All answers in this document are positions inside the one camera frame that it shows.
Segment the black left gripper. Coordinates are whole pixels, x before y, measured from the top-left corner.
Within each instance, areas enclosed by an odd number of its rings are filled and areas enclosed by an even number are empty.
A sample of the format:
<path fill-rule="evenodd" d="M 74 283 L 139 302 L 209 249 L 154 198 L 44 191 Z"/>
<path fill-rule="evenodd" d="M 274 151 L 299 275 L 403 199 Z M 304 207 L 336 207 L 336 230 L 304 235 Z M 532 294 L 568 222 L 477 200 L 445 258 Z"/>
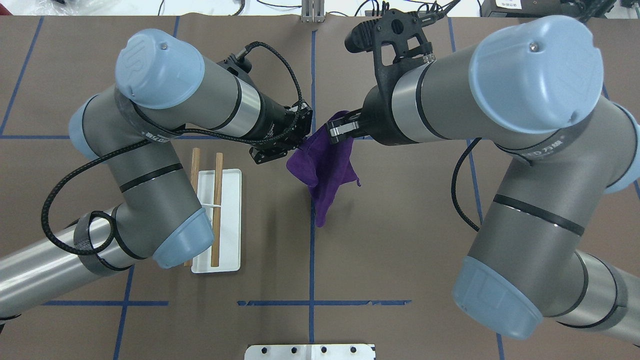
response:
<path fill-rule="evenodd" d="M 284 158 L 297 150 L 311 132 L 313 109 L 306 101 L 285 107 L 284 118 L 275 121 L 266 139 L 250 148 L 250 157 L 257 165 Z"/>

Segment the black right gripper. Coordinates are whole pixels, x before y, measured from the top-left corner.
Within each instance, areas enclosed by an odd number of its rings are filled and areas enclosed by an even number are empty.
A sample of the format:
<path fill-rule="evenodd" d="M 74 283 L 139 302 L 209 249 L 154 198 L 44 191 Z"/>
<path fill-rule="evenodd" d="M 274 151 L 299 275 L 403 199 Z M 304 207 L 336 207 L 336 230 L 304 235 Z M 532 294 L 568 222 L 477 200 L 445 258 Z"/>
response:
<path fill-rule="evenodd" d="M 394 118 L 389 109 L 376 110 L 371 107 L 338 111 L 327 121 L 327 134 L 331 145 L 360 137 L 371 137 L 386 146 L 396 145 Z"/>

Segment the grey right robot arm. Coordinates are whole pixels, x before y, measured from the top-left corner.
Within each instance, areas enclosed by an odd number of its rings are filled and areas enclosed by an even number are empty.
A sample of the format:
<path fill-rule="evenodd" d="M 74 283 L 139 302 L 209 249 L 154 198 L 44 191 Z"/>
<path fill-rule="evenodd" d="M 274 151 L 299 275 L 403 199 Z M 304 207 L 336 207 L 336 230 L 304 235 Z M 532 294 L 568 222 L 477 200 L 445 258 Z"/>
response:
<path fill-rule="evenodd" d="M 605 194 L 639 177 L 639 125 L 602 95 L 594 36 L 553 14 L 436 59 L 424 27 L 442 14 L 393 9 L 344 45 L 372 52 L 377 85 L 330 121 L 335 144 L 487 139 L 510 157 L 452 296 L 471 319 L 514 339 L 544 318 L 639 344 L 639 278 L 578 250 Z"/>

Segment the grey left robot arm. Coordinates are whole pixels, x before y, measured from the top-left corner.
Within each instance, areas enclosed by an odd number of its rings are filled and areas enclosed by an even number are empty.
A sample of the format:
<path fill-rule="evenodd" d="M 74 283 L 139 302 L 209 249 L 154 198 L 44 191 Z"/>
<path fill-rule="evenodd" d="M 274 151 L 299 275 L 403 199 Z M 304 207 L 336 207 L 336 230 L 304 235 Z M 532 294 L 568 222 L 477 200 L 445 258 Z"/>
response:
<path fill-rule="evenodd" d="M 162 30 L 132 35 L 119 52 L 114 85 L 71 116 L 71 143 L 88 162 L 46 197 L 39 216 L 45 238 L 1 260 L 1 324 L 141 260 L 167 269 L 212 246 L 211 222 L 174 139 L 196 133 L 241 142 L 263 164 L 302 144 L 312 113 L 290 64 L 266 43 L 254 41 L 215 63 Z M 54 232 L 57 194 L 100 164 L 109 167 L 123 203 Z"/>

